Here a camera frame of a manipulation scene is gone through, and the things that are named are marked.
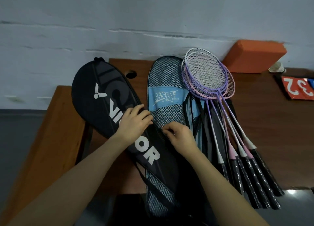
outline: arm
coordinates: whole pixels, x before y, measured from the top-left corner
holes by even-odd
[[[219,225],[268,225],[197,148],[187,126],[172,122],[162,129],[175,149],[194,168]]]
[[[127,109],[118,131],[108,141],[65,173],[8,225],[73,225],[91,201],[114,160],[152,124],[144,105]]]

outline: red number card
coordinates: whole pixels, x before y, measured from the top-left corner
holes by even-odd
[[[282,76],[281,80],[291,99],[314,100],[314,89],[309,85],[307,78]]]

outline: orange block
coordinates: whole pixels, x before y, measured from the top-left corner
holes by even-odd
[[[282,43],[240,39],[232,46],[222,63],[230,72],[261,73],[286,52]]]

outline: racket grip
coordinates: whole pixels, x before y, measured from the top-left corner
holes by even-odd
[[[249,179],[252,182],[253,187],[255,188],[255,190],[258,193],[257,196],[261,200],[261,204],[263,205],[263,208],[264,209],[270,208],[271,205],[269,203],[269,200],[268,200],[268,198],[267,198],[267,196],[265,194],[265,191],[263,190],[263,188],[261,186],[261,183],[258,181],[258,178],[256,176],[256,173],[255,173],[255,171],[253,169],[253,166],[252,166],[249,158],[248,157],[243,157],[242,159],[244,160],[246,169],[248,171]]]
[[[268,166],[260,156],[260,154],[257,152],[256,149],[251,149],[250,150],[251,154],[254,156],[258,166],[260,167],[262,173],[264,174],[267,182],[269,183],[270,188],[273,190],[275,196],[283,196],[285,193],[275,180],[275,177],[273,174],[270,172]]]
[[[280,209],[281,206],[278,203],[272,189],[270,188],[268,182],[266,181],[261,169],[258,167],[258,164],[254,158],[250,159],[250,162],[252,163],[253,169],[256,172],[257,178],[261,182],[261,185],[263,189],[265,190],[265,193],[270,201],[272,209]]]
[[[244,188],[243,188],[243,184],[242,184],[242,180],[241,180],[241,176],[240,176],[240,170],[239,170],[239,166],[238,166],[238,162],[237,160],[230,160],[230,165],[231,165],[231,170],[232,170],[232,174],[233,174],[233,186],[235,189],[237,189],[237,191],[244,196]]]
[[[247,175],[247,173],[245,171],[245,168],[244,168],[244,165],[243,165],[241,159],[237,156],[236,160],[238,162],[240,174],[241,174],[242,178],[244,179],[243,183],[244,183],[244,186],[246,188],[245,190],[247,192],[247,195],[249,196],[249,200],[250,200],[252,207],[254,209],[261,209],[262,205],[261,205],[260,201],[258,200],[257,194],[253,188],[253,185],[249,179],[249,176]]]
[[[218,164],[218,171],[229,181],[226,165],[224,163]]]

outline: forearm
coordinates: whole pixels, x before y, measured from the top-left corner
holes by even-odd
[[[73,225],[91,201],[108,169],[126,148],[112,136],[65,173],[8,225]]]
[[[221,226],[268,225],[199,150],[187,158]]]

